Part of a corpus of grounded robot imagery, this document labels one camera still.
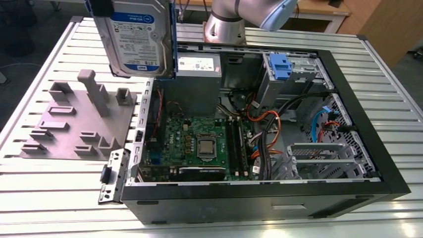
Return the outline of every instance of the cpu socket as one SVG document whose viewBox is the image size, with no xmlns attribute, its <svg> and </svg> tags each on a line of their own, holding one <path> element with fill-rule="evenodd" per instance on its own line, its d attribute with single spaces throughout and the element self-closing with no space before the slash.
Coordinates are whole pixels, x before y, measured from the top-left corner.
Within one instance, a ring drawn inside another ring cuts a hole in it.
<svg viewBox="0 0 423 238">
<path fill-rule="evenodd" d="M 216 139 L 212 137 L 197 137 L 197 157 L 209 162 L 217 156 Z"/>
</svg>

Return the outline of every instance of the motherboard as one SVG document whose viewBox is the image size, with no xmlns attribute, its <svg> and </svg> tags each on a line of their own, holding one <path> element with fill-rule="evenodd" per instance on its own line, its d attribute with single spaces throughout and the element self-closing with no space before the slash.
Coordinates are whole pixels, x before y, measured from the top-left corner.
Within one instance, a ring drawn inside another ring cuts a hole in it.
<svg viewBox="0 0 423 238">
<path fill-rule="evenodd" d="M 143 180 L 249 180 L 250 126 L 240 118 L 167 118 L 163 148 L 146 152 Z"/>
</svg>

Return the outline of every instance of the blue cable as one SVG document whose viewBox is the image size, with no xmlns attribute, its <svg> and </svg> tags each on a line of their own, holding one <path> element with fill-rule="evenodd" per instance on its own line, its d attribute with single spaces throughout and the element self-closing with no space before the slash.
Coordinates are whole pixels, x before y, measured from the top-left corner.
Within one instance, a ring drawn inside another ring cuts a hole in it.
<svg viewBox="0 0 423 238">
<path fill-rule="evenodd" d="M 322 113 L 329 113 L 332 110 L 328 108 L 328 106 L 322 106 L 322 110 L 318 111 L 312 119 L 312 123 L 310 123 L 310 140 L 313 143 L 317 142 L 317 138 L 316 138 L 316 124 L 317 124 L 317 120 L 318 120 L 318 116 Z"/>
<path fill-rule="evenodd" d="M 312 123 L 310 123 L 310 140 L 313 143 L 317 142 L 317 138 L 316 138 L 316 124 L 317 124 L 317 120 L 318 120 L 318 116 L 320 114 L 326 113 L 326 111 L 318 111 L 312 119 Z"/>
</svg>

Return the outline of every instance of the ram slot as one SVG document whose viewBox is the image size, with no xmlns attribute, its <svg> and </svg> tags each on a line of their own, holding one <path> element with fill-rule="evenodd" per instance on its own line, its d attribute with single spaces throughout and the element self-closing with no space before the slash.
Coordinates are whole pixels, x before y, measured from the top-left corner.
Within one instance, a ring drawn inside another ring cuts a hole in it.
<svg viewBox="0 0 423 238">
<path fill-rule="evenodd" d="M 237 174 L 240 171 L 244 171 L 244 165 L 242 165 L 242 148 L 241 148 L 241 135 L 238 134 L 238 122 L 232 122 L 232 136 L 233 136 L 233 145 L 234 145 L 234 156 L 236 156 L 236 163 L 237 163 Z"/>
<path fill-rule="evenodd" d="M 233 175 L 237 172 L 237 162 L 236 162 L 236 155 L 234 155 L 232 121 L 229 120 L 225 121 L 224 129 L 225 129 L 226 152 L 229 156 L 229 172 Z"/>
<path fill-rule="evenodd" d="M 244 128 L 242 128 L 242 121 L 241 119 L 237 120 L 238 122 L 238 138 L 240 138 L 240 148 L 241 148 L 241 158 L 240 158 L 240 171 L 242 172 L 242 175 L 248 174 L 246 169 L 246 152 L 245 152 L 245 140 L 244 140 Z"/>
</svg>

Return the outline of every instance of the blue drive bay latch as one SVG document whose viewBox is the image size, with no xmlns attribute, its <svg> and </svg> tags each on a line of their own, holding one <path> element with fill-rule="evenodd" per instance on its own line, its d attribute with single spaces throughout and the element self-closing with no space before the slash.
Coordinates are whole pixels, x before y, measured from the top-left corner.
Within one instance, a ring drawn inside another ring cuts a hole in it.
<svg viewBox="0 0 423 238">
<path fill-rule="evenodd" d="M 274 79 L 288 80 L 292 73 L 292 63 L 288 61 L 285 54 L 269 54 L 269 63 L 274 72 Z"/>
</svg>

